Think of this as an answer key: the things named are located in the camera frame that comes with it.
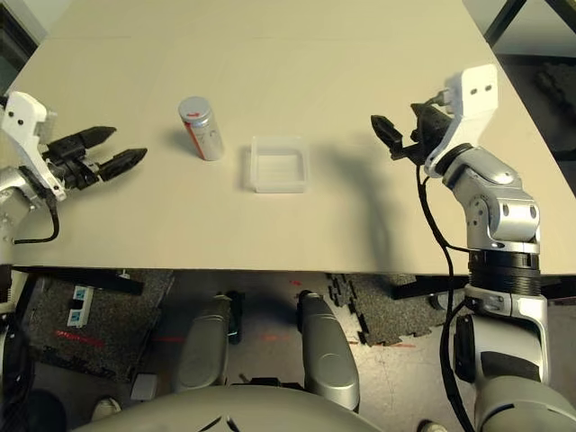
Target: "clear plastic container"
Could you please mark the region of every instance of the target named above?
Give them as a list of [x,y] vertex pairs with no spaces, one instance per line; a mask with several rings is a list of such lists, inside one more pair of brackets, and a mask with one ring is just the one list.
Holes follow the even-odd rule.
[[261,194],[298,194],[310,178],[308,146],[301,137],[254,137],[250,180]]

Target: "black cable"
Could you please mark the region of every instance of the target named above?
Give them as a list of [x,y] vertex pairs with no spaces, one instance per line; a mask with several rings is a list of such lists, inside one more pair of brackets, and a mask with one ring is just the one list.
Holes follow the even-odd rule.
[[446,397],[450,401],[452,405],[452,409],[454,410],[454,414],[458,418],[458,421],[462,425],[462,428],[465,432],[474,432],[474,428],[470,419],[468,418],[468,414],[466,413],[466,409],[464,407],[464,403],[462,401],[462,397],[460,396],[460,391],[458,390],[458,384],[456,383],[454,370],[450,365],[450,345],[449,345],[449,338],[450,338],[450,324],[454,320],[454,317],[458,314],[458,312],[464,306],[464,301],[462,301],[458,306],[453,308],[454,306],[454,264],[452,262],[452,258],[448,253],[448,247],[450,246],[440,229],[438,228],[436,221],[434,220],[434,216],[430,211],[430,207],[428,206],[428,196],[426,193],[426,182],[429,177],[422,183],[420,181],[420,166],[416,166],[416,182],[418,187],[418,198],[420,199],[420,205],[422,206],[422,211],[424,212],[424,217],[428,223],[428,226],[432,230],[434,234],[434,238],[438,245],[442,248],[442,252],[446,258],[446,262],[448,264],[448,305],[446,307],[446,319],[444,325],[442,327],[442,335],[440,337],[440,370],[442,372],[442,380],[444,382],[444,387],[446,391]]
[[424,183],[420,182],[420,166],[416,166],[416,181],[418,182],[418,198],[420,199],[420,205],[422,206],[424,217],[426,218],[426,221],[428,222],[428,225],[432,230],[432,234],[434,234],[434,238],[436,239],[441,248],[453,249],[459,252],[470,252],[470,249],[467,249],[466,247],[452,246],[450,243],[448,243],[448,240],[446,240],[442,235],[440,228],[437,226],[436,221],[432,216],[432,211],[428,206],[428,194],[426,192],[427,179],[424,180]]
[[49,194],[46,197],[46,204],[48,205],[48,210],[50,212],[50,217],[52,218],[52,235],[47,238],[24,238],[20,240],[15,240],[15,245],[23,245],[23,244],[30,244],[30,243],[48,243],[55,239],[58,234],[60,233],[60,220],[58,217],[58,208],[56,206],[56,197],[52,194]]

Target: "metal canister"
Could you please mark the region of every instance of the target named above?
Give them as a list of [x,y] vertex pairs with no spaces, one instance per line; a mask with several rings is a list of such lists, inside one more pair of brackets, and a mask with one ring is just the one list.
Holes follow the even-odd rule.
[[204,160],[220,159],[224,155],[224,146],[208,101],[200,96],[188,97],[178,106],[178,113],[198,156]]

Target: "beige tabletop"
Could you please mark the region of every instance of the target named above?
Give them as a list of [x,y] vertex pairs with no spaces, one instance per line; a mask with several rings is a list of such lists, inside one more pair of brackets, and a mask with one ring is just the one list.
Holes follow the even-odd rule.
[[[370,115],[408,137],[410,103],[496,62],[458,0],[76,0],[12,89],[58,112],[54,139],[110,125],[118,132],[94,158],[133,147],[148,155],[71,193],[59,238],[16,247],[17,264],[445,274],[414,166],[390,160]],[[211,102],[226,147],[219,161],[194,154],[177,113],[189,95]],[[540,206],[543,272],[576,273],[576,201],[500,67],[499,100],[481,143]],[[305,138],[308,192],[254,193],[254,135]],[[5,139],[0,149],[14,161]],[[429,184],[441,230],[465,245],[463,210]],[[49,232],[38,213],[19,234]],[[467,256],[453,255],[466,273]]]

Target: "canister lid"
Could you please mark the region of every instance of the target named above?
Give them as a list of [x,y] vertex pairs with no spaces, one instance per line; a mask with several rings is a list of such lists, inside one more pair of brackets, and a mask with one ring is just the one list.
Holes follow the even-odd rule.
[[211,113],[210,104],[200,96],[184,99],[178,105],[178,113],[184,122],[195,123],[204,120]]

